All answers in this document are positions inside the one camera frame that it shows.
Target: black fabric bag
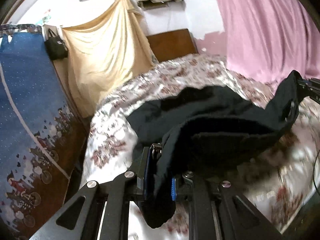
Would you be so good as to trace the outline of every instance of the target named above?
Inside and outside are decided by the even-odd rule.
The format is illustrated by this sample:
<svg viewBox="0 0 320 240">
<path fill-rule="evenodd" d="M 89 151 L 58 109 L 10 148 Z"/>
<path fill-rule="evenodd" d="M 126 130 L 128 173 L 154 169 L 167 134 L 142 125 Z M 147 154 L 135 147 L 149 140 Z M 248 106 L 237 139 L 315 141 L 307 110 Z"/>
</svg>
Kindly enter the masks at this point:
<svg viewBox="0 0 320 240">
<path fill-rule="evenodd" d="M 44 42 L 45 48 L 51 60 L 68 57 L 68 48 L 64 41 L 49 29 L 48 39 Z"/>
<path fill-rule="evenodd" d="M 307 94 L 297 71 L 281 82 L 265 109 L 244 100 L 228 87 L 187 87 L 177 96 L 145 102 L 127 120 L 138 136 L 133 158 L 143 147 L 161 142 L 162 155 L 148 180 L 150 198 L 137 203 L 147 224 L 160 227 L 175 211 L 172 175 L 187 170 L 235 168 L 272 147 L 288 132 Z"/>
</svg>

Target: screw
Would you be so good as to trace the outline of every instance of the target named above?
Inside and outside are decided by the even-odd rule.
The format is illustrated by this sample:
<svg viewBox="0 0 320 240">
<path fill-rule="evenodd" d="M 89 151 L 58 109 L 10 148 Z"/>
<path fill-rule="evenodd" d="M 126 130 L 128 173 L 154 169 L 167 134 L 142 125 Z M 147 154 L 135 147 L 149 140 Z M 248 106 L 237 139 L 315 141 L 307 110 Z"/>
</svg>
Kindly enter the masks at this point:
<svg viewBox="0 0 320 240">
<path fill-rule="evenodd" d="M 187 178 L 192 178 L 193 177 L 193 172 L 192 171 L 187 171 L 184 176 L 186 176 Z"/>
<path fill-rule="evenodd" d="M 125 176 L 126 178 L 132 178 L 132 177 L 134 176 L 134 172 L 133 172 L 133 171 L 127 171 L 127 172 L 124 174 L 124 176 Z"/>
<path fill-rule="evenodd" d="M 222 182 L 222 186 L 223 186 L 223 187 L 231 187 L 231 183 L 230 183 L 230 181 L 224 180 L 224 181 Z"/>
<path fill-rule="evenodd" d="M 88 188 L 93 188 L 97 185 L 97 182 L 94 180 L 91 180 L 87 183 Z"/>
</svg>

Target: black metal frame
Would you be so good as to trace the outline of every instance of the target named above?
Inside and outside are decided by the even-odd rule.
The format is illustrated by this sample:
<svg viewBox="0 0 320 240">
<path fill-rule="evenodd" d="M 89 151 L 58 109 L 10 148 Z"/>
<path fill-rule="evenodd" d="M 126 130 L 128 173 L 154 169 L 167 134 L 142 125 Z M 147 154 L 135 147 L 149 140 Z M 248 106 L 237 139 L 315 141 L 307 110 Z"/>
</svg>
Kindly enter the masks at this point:
<svg viewBox="0 0 320 240">
<path fill-rule="evenodd" d="M 31 239 L 97 239 L 100 223 L 100 240 L 127 239 L 129 202 L 145 200 L 141 181 L 152 150 L 145 147 L 141 159 L 113 181 L 89 181 Z M 190 240 L 282 239 L 276 228 L 228 181 L 210 183 L 187 172 L 175 176 L 175 187 L 176 201 L 189 201 Z"/>
<path fill-rule="evenodd" d="M 298 80 L 299 86 L 305 90 L 305 95 L 310 99 L 320 104 L 320 80 L 317 78 L 311 78 L 308 80 Z"/>
</svg>

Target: wooden furniture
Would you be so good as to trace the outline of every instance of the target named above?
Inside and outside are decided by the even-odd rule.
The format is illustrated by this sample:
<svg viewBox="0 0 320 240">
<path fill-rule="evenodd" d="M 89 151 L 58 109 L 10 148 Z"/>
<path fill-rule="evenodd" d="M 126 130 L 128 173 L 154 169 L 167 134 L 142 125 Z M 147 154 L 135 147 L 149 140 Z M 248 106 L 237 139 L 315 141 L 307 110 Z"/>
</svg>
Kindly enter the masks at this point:
<svg viewBox="0 0 320 240">
<path fill-rule="evenodd" d="M 188 29 L 159 33 L 147 38 L 159 62 L 198 53 Z"/>
</svg>

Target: floral bedspread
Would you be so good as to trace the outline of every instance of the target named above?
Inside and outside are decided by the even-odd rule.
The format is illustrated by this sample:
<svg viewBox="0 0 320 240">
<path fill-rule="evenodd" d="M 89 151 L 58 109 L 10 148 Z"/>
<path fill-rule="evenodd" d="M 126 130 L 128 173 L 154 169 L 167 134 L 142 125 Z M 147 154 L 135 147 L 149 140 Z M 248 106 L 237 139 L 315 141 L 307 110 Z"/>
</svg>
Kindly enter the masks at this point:
<svg viewBox="0 0 320 240">
<path fill-rule="evenodd" d="M 113 180 L 130 167 L 137 136 L 126 120 L 145 101 L 177 95 L 190 86 L 228 86 L 241 97 L 265 107 L 275 90 L 225 68 L 225 57 L 190 54 L 162 62 L 101 102 L 90 127 L 81 186 L 90 180 Z M 214 181 L 228 179 L 283 232 L 300 207 L 314 193 L 312 168 L 320 148 L 320 106 L 305 98 L 292 130 L 257 158 L 225 171 Z M 316 182 L 320 181 L 316 164 Z M 129 239 L 188 239 L 185 203 L 177 204 L 175 215 L 162 227 L 151 229 L 139 208 L 130 204 Z"/>
</svg>

